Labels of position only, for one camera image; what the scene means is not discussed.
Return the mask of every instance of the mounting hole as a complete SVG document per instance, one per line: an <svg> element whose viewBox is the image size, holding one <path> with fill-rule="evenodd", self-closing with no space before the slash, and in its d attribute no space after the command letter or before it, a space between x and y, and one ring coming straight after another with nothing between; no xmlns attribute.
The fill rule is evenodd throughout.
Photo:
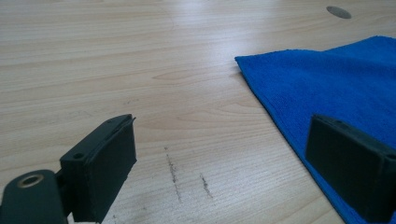
<svg viewBox="0 0 396 224"><path fill-rule="evenodd" d="M342 19L351 19L352 16L350 13L340 7L326 7L326 9L332 13L334 16L342 18Z"/></svg>
<svg viewBox="0 0 396 224"><path fill-rule="evenodd" d="M43 175L28 175L24 179L18 181L18 187L21 189L27 189L40 183L43 179Z"/></svg>
<svg viewBox="0 0 396 224"><path fill-rule="evenodd" d="M76 154L74 154L74 156L73 156L73 158L76 159L76 160L81 159L81 158L83 158L83 157L84 157L84 154L82 154L82 153L76 153Z"/></svg>

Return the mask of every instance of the black clamp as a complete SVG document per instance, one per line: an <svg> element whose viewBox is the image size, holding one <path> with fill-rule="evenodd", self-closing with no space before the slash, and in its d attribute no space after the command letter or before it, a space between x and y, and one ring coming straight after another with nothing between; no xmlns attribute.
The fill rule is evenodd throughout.
<svg viewBox="0 0 396 224"><path fill-rule="evenodd" d="M64 154L57 173L38 170L7 184L1 224L102 222L136 163L134 119L109 119Z"/></svg>

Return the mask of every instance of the blue towel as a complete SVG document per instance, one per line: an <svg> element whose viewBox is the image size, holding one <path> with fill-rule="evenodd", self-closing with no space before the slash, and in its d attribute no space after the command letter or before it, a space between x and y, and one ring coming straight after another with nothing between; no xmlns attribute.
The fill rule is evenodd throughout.
<svg viewBox="0 0 396 224"><path fill-rule="evenodd" d="M294 49L235 59L340 216L347 223L366 223L306 161L305 146L312 115L322 114L396 148L396 39L375 36L325 51Z"/></svg>

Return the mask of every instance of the screw hole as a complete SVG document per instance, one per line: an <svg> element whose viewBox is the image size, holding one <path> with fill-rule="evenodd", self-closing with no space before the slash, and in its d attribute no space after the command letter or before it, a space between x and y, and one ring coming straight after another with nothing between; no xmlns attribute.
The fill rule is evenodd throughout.
<svg viewBox="0 0 396 224"><path fill-rule="evenodd" d="M81 159L81 158L83 158L83 157L84 157L84 154L82 154L82 153L76 153L76 154L74 154L74 156L73 156L73 158L76 159L76 160Z"/></svg>
<svg viewBox="0 0 396 224"><path fill-rule="evenodd" d="M28 175L18 182L18 187L21 189L27 189L40 183L43 179L43 175Z"/></svg>

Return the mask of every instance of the light wood surface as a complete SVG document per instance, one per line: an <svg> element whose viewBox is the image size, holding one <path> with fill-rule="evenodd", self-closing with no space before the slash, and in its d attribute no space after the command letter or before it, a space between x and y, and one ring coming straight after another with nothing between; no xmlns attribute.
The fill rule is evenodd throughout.
<svg viewBox="0 0 396 224"><path fill-rule="evenodd" d="M395 24L393 0L2 0L0 190L131 113L138 162L104 223L342 223L233 58Z"/></svg>

